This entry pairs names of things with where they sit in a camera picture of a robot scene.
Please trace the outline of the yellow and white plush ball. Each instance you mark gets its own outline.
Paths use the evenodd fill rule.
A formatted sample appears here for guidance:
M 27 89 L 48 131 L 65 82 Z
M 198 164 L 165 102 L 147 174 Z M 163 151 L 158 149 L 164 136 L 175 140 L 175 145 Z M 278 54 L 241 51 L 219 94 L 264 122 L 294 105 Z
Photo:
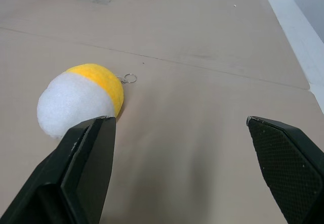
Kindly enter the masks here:
M 37 120 L 50 137 L 61 139 L 73 126 L 100 116 L 118 117 L 124 102 L 125 83 L 137 76 L 116 76 L 98 64 L 82 64 L 55 77 L 41 94 Z

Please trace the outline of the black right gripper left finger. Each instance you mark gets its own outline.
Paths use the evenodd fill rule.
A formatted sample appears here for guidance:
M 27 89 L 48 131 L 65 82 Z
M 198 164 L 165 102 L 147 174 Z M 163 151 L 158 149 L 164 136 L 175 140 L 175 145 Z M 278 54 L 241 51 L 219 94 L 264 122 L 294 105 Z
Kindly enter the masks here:
M 32 172 L 0 224 L 99 224 L 113 165 L 116 118 L 70 128 Z

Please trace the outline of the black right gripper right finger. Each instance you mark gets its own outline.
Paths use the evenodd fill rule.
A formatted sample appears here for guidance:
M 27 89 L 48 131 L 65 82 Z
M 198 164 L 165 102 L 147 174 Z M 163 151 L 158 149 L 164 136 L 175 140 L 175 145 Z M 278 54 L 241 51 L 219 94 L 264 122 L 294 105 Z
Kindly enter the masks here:
M 299 128 L 249 116 L 263 178 L 288 224 L 324 224 L 324 152 Z

